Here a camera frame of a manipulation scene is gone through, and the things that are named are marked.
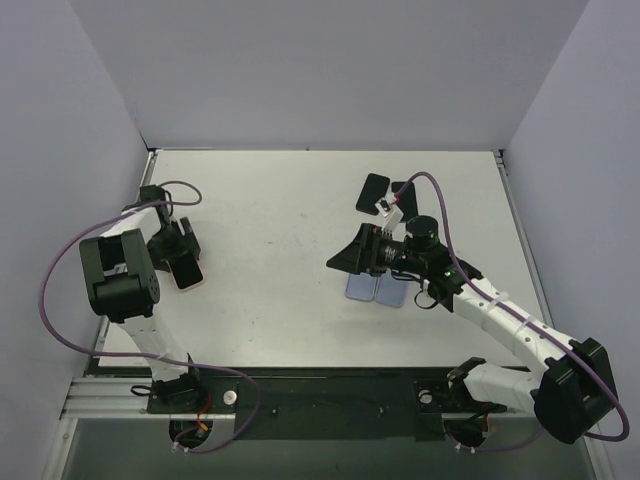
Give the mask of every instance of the black phone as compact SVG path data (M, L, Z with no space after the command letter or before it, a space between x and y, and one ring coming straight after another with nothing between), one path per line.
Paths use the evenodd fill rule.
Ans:
M402 188L406 182L393 182L391 184L391 191L396 193ZM418 200L416 199L416 187L413 183L410 183L407 189L402 192L398 199L398 206L402 210L402 223L408 222L413 217L418 216Z
M378 209L376 208L376 202L387 194L389 183L391 183L391 180L389 180L388 177L383 177L375 173L367 175L367 179L364 182L364 186L356 202L356 210L370 215L377 215Z

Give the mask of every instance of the white table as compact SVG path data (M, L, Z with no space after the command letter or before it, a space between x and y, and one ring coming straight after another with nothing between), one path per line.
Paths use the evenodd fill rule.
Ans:
M161 151L151 183L186 180L204 194L197 207L177 207L176 217L191 219L207 280L179 293L158 272L157 308L193 359L214 365L456 366L472 356L521 365L470 322L442 307L415 307L417 285L401 309L362 303L345 298L346 274L325 267L360 223L380 222L355 210L367 174L401 181L418 170L441 184L458 255L542 318L490 152ZM169 188L176 200L193 197ZM417 180L416 190L420 213L439 219L429 182ZM396 234L401 239L404 228ZM104 349L136 347L111 326ZM102 358L100 365L144 361Z

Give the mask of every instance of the screw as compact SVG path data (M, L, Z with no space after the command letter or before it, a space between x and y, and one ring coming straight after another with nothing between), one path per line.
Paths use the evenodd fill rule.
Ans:
M224 395L222 396L222 401L224 402L224 404L229 406L236 403L237 399L238 399L238 394L233 390L227 390L226 392L224 392Z
M420 403L423 403L425 405L431 403L431 401L433 400L433 396L431 395L431 392L429 390L420 390L420 393L418 393L418 398L420 399Z

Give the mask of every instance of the gray wall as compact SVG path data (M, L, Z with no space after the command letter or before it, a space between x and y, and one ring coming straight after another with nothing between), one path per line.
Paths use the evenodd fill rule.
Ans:
M66 0L3 1L0 65L0 478L30 480L86 360L41 326L40 276L73 233L133 198L146 149ZM48 307L87 344L96 319L76 252Z
M587 0L72 0L153 147L505 147Z
M622 479L640 451L639 18L637 0L591 0L506 155L557 326L608 348L635 432L608 445Z

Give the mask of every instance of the purple cable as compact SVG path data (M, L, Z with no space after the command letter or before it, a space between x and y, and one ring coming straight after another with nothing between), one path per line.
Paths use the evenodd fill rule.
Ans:
M213 365L206 365L203 363L192 363L192 362L182 362L179 360L174 360L172 358L167 358L167 357L163 357L163 358L158 358L157 355L151 354L151 353L138 353L138 352L99 352L97 350L92 350L90 348L85 348L82 347L80 345L76 345L75 343L67 340L65 337L63 337L53 326L53 324L51 323L51 321L49 320L49 316L47 315L47 311L45 308L45 296L46 296L46 292L47 292L47 284L49 283L49 279L51 278L51 274L53 273L53 270L55 269L55 267L58 265L58 263L60 262L60 259L64 256L65 253L67 253L69 251L69 249L71 247L73 247L78 241L80 241L83 237L85 237L86 235L88 235L91 232L94 232L95 230L98 230L100 228L109 226L113 223L116 223L122 219L128 218L138 212L140 212L141 210L144 210L146 208L151 208L151 207L157 207L157 206L161 206L161 205L178 205L178 206L194 206L194 205L198 205L202 202L202 192L200 192L200 190L198 190L198 188L196 188L195 186L191 185L190 183L187 182L183 182L182 180L171 180L168 182L164 182L162 184L160 184L159 186L165 186L165 185L184 185L187 186L189 188L191 188L197 195L198 195L198 199L193 201L193 202L168 202L168 201L156 201L156 202L151 202L145 205L142 205L140 208L136 208L134 210L130 210L126 213L123 213L122 215L119 215L117 217L111 218L109 220L106 220L104 222L100 222L92 227L87 228L86 230L83 230L82 232L80 232L79 234L77 234L76 236L74 236L71 240L69 240L63 247L62 249L54 256L53 260L51 261L51 263L47 266L44 276L42 277L42 281L40 282L40 287L38 289L38 311L40 312L40 319L42 320L43 325L45 326L45 328L47 329L47 331L53 336L53 338L55 338L58 342L60 342L61 344L63 344L65 347L70 348L71 350L75 350L76 352L80 352L80 353L84 353L85 355L91 355L94 357L137 357L137 358L147 358L147 359L151 359L151 360L160 360L162 362L165 363L170 363L172 365L178 365L181 367L191 367L191 368L200 368L203 370L213 370L216 372L222 372L222 373L227 373L230 375L235 375L235 376L239 376L243 379L245 379L246 381L248 381L249 383L251 383L257 392L257 399L256 399L256 405L253 408L253 410L251 411L251 414L249 415L249 418L247 418L247 420L242 424L242 426L240 428L238 428L238 430L236 430L234 432L234 434L229 437L228 439L226 439L225 441L219 443L218 445L205 449L205 450L190 450L191 453L209 453L209 452L215 452L216 450L220 450L221 448L226 447L227 445L229 445L232 441L234 441L236 438L238 438L251 424L251 422L253 421L253 419L255 418L256 414L258 413L258 410L260 409L260 403L261 403L261 397L262 397L262 392L260 390L260 386L258 385L258 383L251 378L249 375L247 375L244 372L240 372L238 370L234 370L232 368L227 368L227 367L215 367Z
M544 433L544 428L540 427L538 429L538 431L536 431L536 433L534 433L533 435L531 435L529 438L527 438L526 440L523 440L520 443L516 443L515 445L507 445L505 447L478 447L476 449L474 449L475 453L500 453L500 452L513 452L515 450L520 450L521 448L524 447L528 447L529 445L531 445L533 442L535 442L536 440L538 440L542 434ZM449 440L451 440L453 443L455 443L456 445L460 445L460 448L462 450L466 450L467 452L472 451L471 447L467 447L466 445L461 444L458 440L456 440L454 437L452 437L450 434L447 433L447 437L449 438Z
M458 270L458 273L460 273L460 276L473 289L474 292L476 292L478 295L480 295L482 298L484 298L488 302L493 302L495 299L491 297L491 295L488 295L482 290L480 290L480 288L478 288L471 281L471 279L467 276L466 272L464 271L464 269L462 268L462 266L460 265L460 262L456 257L455 250L453 249L453 243L451 242L451 232L449 230L449 217L447 216L447 208L444 203L444 195L442 194L440 185L438 184L435 177L428 172L418 172L412 175L411 178L409 178L409 180L407 180L407 182L402 186L402 188L400 188L400 190L396 192L396 198L402 195L402 193L408 188L409 184L413 183L413 181L418 177L427 177L431 182L431 184L433 185L434 190L436 191L436 195L438 196L438 203L440 204L440 211L442 212L442 229L444 230L444 236L445 236L445 239L447 240L447 249L449 250L449 256L451 257L451 261L453 262L454 266ZM584 360L578 357L578 355L576 355L573 352L573 350L566 347L562 342L560 342L553 336L549 335L544 329L536 325L533 325L530 322L527 322L526 318L524 318L522 315L516 312L513 308L509 307L508 305L505 305L502 302L497 302L496 305L500 307L502 310L504 310L505 312L512 315L518 321L525 323L526 324L525 326L527 328L530 328L531 330L536 332L538 335L542 335L544 338L549 340L551 343L553 343L556 347L558 347L564 353L569 355L569 357L574 362L576 362L580 366L580 368L582 368L585 372L589 374L589 376L593 379L596 385L598 385L598 388L600 388L603 391L605 396L609 399L609 401L613 404L615 409L618 411L618 414L620 415L620 420L622 421L622 432L619 435L616 435L616 436L601 435L599 433L587 432L585 433L585 436L589 438L594 438L596 440L604 440L607 442L622 442L623 440L626 440L627 437L629 437L629 432L631 430L627 412L625 412L624 407L622 406L618 398L607 386L607 384L604 383L604 381L598 376L598 374L589 365L587 365L587 363Z

